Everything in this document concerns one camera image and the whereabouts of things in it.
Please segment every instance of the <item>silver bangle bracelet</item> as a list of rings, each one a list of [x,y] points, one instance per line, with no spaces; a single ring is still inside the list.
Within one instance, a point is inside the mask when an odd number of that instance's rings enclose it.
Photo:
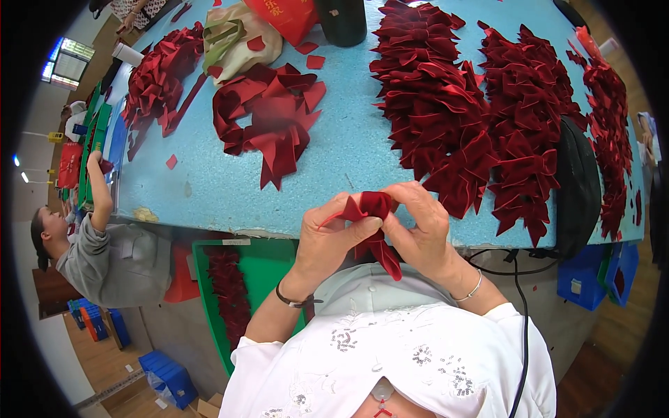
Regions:
[[[474,290],[469,292],[469,294],[462,299],[453,299],[454,301],[463,302],[464,300],[467,300],[467,299],[471,298],[478,291],[479,287],[481,287],[481,282],[483,281],[483,273],[481,273],[481,269],[477,269],[477,270],[478,270],[478,283],[476,284],[476,287],[474,288]]]

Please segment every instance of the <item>black bracelet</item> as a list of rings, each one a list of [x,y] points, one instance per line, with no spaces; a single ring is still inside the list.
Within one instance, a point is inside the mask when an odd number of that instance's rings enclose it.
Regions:
[[[290,306],[291,308],[302,309],[302,308],[305,308],[309,305],[322,304],[323,303],[323,301],[320,300],[320,299],[314,299],[314,294],[309,295],[307,297],[307,299],[303,302],[299,302],[299,303],[298,302],[291,302],[288,299],[286,299],[283,295],[281,295],[281,293],[279,293],[279,284],[281,284],[281,281],[279,281],[276,284],[276,288],[275,288],[276,289],[276,297],[279,298],[279,300],[281,302],[285,303],[286,305]]]

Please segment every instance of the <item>pile of red bows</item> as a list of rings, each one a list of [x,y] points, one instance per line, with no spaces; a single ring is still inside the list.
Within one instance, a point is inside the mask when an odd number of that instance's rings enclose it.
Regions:
[[[551,44],[520,26],[513,43],[479,21],[485,31],[481,51],[487,61],[486,91],[490,99],[488,134],[500,162],[493,172],[493,216],[500,220],[497,235],[523,218],[532,244],[546,235],[550,223],[546,201],[555,179],[560,115],[570,117],[583,131],[587,121],[577,103],[567,70]]]
[[[297,171],[296,162],[310,137],[320,110],[325,83],[316,74],[300,74],[290,64],[277,69],[256,64],[226,82],[213,97],[213,125],[225,142],[224,152],[262,152],[260,188],[270,181],[281,189],[281,178]],[[235,118],[253,112],[251,124],[240,128]]]
[[[320,227],[333,219],[345,219],[357,222],[365,217],[374,216],[385,220],[391,210],[391,206],[392,198],[387,193],[382,191],[363,191],[360,194],[360,205],[356,204],[355,200],[349,196],[344,210],[325,219],[318,228],[320,229]],[[384,238],[383,231],[379,229],[374,235],[355,246],[355,258],[360,258],[371,250],[379,264],[398,282],[402,279],[399,261],[395,257],[395,253],[385,243]]]
[[[372,51],[381,59],[369,69],[383,83],[385,103],[375,106],[392,122],[392,149],[402,150],[400,164],[416,180],[431,174],[423,186],[451,215],[462,219],[472,205],[478,212],[497,157],[486,132],[490,106],[478,88],[483,77],[469,62],[454,64],[452,30],[465,22],[429,3],[388,0],[379,10],[385,17]]]
[[[209,277],[213,292],[218,297],[218,312],[225,322],[225,335],[230,341],[230,351],[237,348],[251,320],[251,307],[246,300],[244,273],[237,269],[240,256],[233,249],[221,246],[205,247],[209,257]]]
[[[625,84],[609,64],[591,58],[588,65],[585,58],[576,52],[578,55],[567,51],[567,55],[583,66],[583,83],[592,92],[592,96],[587,96],[592,113],[586,117],[595,139],[593,147],[597,165],[604,179],[601,236],[611,235],[611,239],[616,240],[619,239],[618,229],[627,203],[624,171],[628,176],[632,173],[632,147],[627,132],[627,92]]]
[[[158,125],[163,127],[163,137],[176,129],[181,119],[177,112],[183,93],[181,80],[193,72],[204,52],[202,32],[202,24],[195,22],[193,29],[184,27],[168,33],[130,73],[128,99],[121,116],[126,127],[138,130],[140,134],[135,140],[131,137],[129,161],[154,119],[158,119]]]

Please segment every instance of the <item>red plastic bag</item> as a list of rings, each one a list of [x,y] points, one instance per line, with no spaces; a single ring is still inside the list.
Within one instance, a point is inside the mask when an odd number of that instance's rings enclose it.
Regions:
[[[58,187],[73,189],[79,183],[79,170],[82,166],[84,146],[77,142],[63,144],[58,165]]]
[[[244,0],[244,3],[293,46],[302,42],[318,20],[312,0]]]
[[[604,58],[601,56],[601,53],[599,52],[599,47],[597,46],[597,43],[595,42],[594,39],[590,36],[590,34],[587,32],[587,28],[585,26],[579,26],[576,27],[576,38],[578,38],[579,42],[581,42],[581,45],[585,49],[585,51],[588,53],[589,56],[592,58],[597,58],[599,61],[604,62]]]

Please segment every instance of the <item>blue table surface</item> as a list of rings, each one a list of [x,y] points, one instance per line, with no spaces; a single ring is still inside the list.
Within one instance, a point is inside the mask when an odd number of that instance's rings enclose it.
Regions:
[[[223,0],[223,7],[234,2]],[[340,191],[356,193],[378,190],[392,183],[410,181],[413,171],[399,166],[398,150],[391,150],[390,122],[382,117],[382,112],[372,103],[378,103],[380,83],[370,76],[369,62],[379,57],[369,51],[378,42],[371,32],[379,27],[382,14],[378,7],[381,0],[366,0],[368,36],[363,43],[349,48],[330,45],[316,25],[305,41],[317,43],[320,47],[312,54],[326,58],[323,69],[307,70],[306,56],[298,53],[284,41],[281,56],[273,67],[291,63],[302,73],[315,72],[318,79],[325,81],[327,93],[318,105],[323,109],[316,124],[309,130],[311,142],[297,163],[297,173],[283,178],[282,190],[277,191],[271,183],[260,190],[260,169],[262,154],[259,151],[245,152],[241,156],[223,153],[223,143],[218,139],[212,124],[211,98],[216,89],[211,79],[202,87],[185,114],[178,129],[163,138],[160,127],[154,123],[147,133],[147,139],[132,162],[127,160],[128,142],[125,141],[122,175],[119,178],[117,214],[132,218],[133,210],[149,208],[159,223],[182,227],[194,227],[218,231],[234,231],[257,236],[298,237],[302,214],[311,207],[322,205]],[[535,35],[551,42],[557,57],[564,63],[574,89],[572,99],[583,112],[591,112],[583,85],[583,69],[569,61],[566,50],[567,39],[580,47],[573,35],[573,27],[551,0],[436,0],[432,4],[447,13],[455,13],[467,24],[457,30],[460,58],[471,60],[475,71],[483,73],[481,64],[485,57],[479,52],[484,32],[476,25],[481,20],[497,29],[511,41],[517,40],[521,23]],[[196,21],[204,22],[211,2],[197,0],[176,23],[171,23],[169,13],[162,21],[147,31],[134,49],[142,50],[148,44],[154,45],[164,35],[174,29],[192,27]],[[184,94],[194,85],[200,75],[198,67],[183,82]],[[122,97],[127,93],[130,67],[124,64],[116,76],[110,103],[114,104],[114,115],[122,110]],[[250,123],[250,117],[238,120],[240,126]],[[642,171],[632,121],[628,119],[628,132],[632,144],[632,185],[628,198],[634,200],[636,191],[641,189]],[[112,138],[113,129],[109,130]],[[169,170],[165,162],[174,154],[178,163]],[[463,246],[503,246],[531,247],[527,230],[522,219],[500,236],[495,236],[499,221],[492,216],[494,195],[486,190],[479,214],[473,208],[464,219],[451,217],[450,241]],[[539,241],[539,247],[553,247],[555,244],[555,204],[549,199],[551,224],[548,233]],[[640,240],[644,236],[644,219],[639,226],[632,222],[636,214],[626,205],[620,230],[623,240]],[[397,212],[406,226],[414,222],[403,208]],[[601,222],[590,237],[589,243],[610,242],[601,236]]]

